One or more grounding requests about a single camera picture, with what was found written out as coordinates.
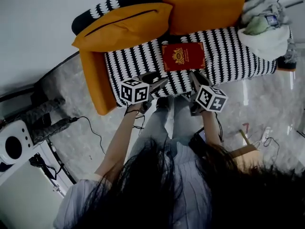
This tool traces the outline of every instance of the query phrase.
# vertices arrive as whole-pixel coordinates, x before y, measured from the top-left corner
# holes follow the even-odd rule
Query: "book cover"
[[[163,45],[162,55],[166,72],[205,68],[202,42]]]

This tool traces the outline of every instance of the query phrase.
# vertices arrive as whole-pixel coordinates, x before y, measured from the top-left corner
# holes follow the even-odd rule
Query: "white speaker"
[[[33,148],[29,131],[22,120],[14,121],[0,130],[0,166],[16,164]]]

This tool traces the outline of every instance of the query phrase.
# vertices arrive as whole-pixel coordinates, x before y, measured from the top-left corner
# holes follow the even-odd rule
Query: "black wire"
[[[270,143],[271,143],[271,141],[274,141],[277,145],[278,145],[278,149],[277,149],[277,152],[276,152],[276,157],[275,157],[275,161],[277,160],[277,157],[278,157],[278,153],[279,153],[279,151],[280,151],[280,145],[279,145],[279,143],[277,142],[277,141],[275,141],[275,139],[273,138],[273,137],[268,137],[266,140],[265,140],[265,142],[264,142],[264,147],[268,147],[269,145],[270,145]]]
[[[55,172],[54,180],[57,180],[57,175],[58,175],[58,173],[60,173],[60,171],[62,170],[64,164],[61,164],[61,167],[60,167],[60,169],[59,169],[57,172],[56,172],[56,170],[55,170],[54,167],[50,167],[50,166],[48,166],[48,165],[46,165],[46,164],[45,164],[45,166],[46,166],[47,168],[49,168],[49,169],[54,170],[54,172]]]
[[[105,153],[105,151],[104,151],[104,149],[103,149],[103,147],[102,147],[102,137],[101,137],[101,135],[99,135],[99,134],[95,133],[95,132],[92,130],[92,126],[91,126],[90,120],[89,120],[87,117],[85,117],[85,116],[81,116],[81,117],[79,117],[78,119],[80,119],[80,118],[85,118],[85,119],[87,119],[87,120],[88,120],[88,122],[89,122],[89,126],[90,126],[90,129],[91,129],[92,133],[100,137],[100,139],[101,139],[101,140],[100,140],[100,146],[101,146],[101,149],[102,149],[103,153],[104,153],[104,154],[106,154],[106,153]]]
[[[139,110],[131,110],[131,111],[128,111],[128,108],[130,107],[130,105],[126,104],[126,106],[127,106],[127,108],[126,108],[126,111],[125,111],[124,116],[125,116],[126,114],[128,114],[128,113],[131,113],[131,112],[137,112],[136,118],[135,118],[135,119],[137,120],[137,119],[143,118],[142,126],[137,126],[137,125],[134,125],[134,126],[133,126],[133,128],[139,129],[139,135],[140,135],[141,132],[142,132],[142,130],[144,129],[143,125],[144,125],[144,122],[145,122],[145,115],[141,114],[141,115],[137,116],[137,115],[140,113]]]
[[[221,142],[223,142],[223,127],[221,126],[220,121],[218,119],[218,114],[215,113],[215,115],[216,115],[216,120],[218,122],[219,129],[220,129],[220,135],[219,136],[220,136]]]
[[[78,117],[77,120],[79,120],[80,118],[85,118],[85,119],[88,120],[89,126],[90,126],[90,129],[91,129],[92,133],[100,137],[100,139],[101,139],[101,140],[100,140],[101,149],[102,149],[103,153],[106,154],[105,151],[104,151],[104,149],[103,149],[103,147],[102,147],[102,137],[101,137],[101,135],[95,133],[95,132],[92,130],[91,122],[90,122],[90,120],[89,120],[87,117],[81,116],[81,117]],[[58,131],[59,129],[61,129],[63,126],[59,127],[58,129],[56,129],[55,131],[53,131],[51,134],[48,134],[48,135],[45,136],[45,137],[43,137],[43,136],[41,136],[41,135],[39,135],[39,136],[41,136],[42,139],[45,140],[45,139],[47,139],[49,136],[53,135],[56,131]]]

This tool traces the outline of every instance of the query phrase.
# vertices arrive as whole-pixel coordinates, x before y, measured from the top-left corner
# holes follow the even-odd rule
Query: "black shoe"
[[[169,109],[169,106],[170,106],[170,104],[169,104],[169,101],[168,101],[168,97],[158,98],[157,104],[156,104],[157,109],[159,109],[159,108]]]

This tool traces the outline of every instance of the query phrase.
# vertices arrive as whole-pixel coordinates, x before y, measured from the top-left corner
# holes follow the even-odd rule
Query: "gray floor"
[[[304,109],[305,53],[299,52],[299,62],[295,73],[277,71],[266,75],[219,86],[229,96],[229,100],[219,119],[224,131],[224,145],[229,150],[243,146],[239,129],[245,130],[248,123],[248,137],[260,149],[265,161],[273,161],[282,168],[301,170],[305,165],[305,139],[295,129],[300,123]],[[49,74],[42,87],[49,99],[63,96],[66,104],[60,111],[52,113],[56,122],[65,115],[86,116],[93,130],[102,136],[102,146],[107,149],[115,130],[124,115],[124,109],[115,109],[106,116],[96,113],[91,101],[79,55],[75,56]],[[149,118],[154,107],[146,114]],[[172,132],[173,112],[169,115],[166,128]],[[272,141],[265,147],[262,134],[270,127],[270,134],[280,145]],[[139,130],[134,129],[130,147],[135,142]],[[86,119],[73,123],[67,130],[50,138],[61,159],[76,179],[94,172],[104,154]]]

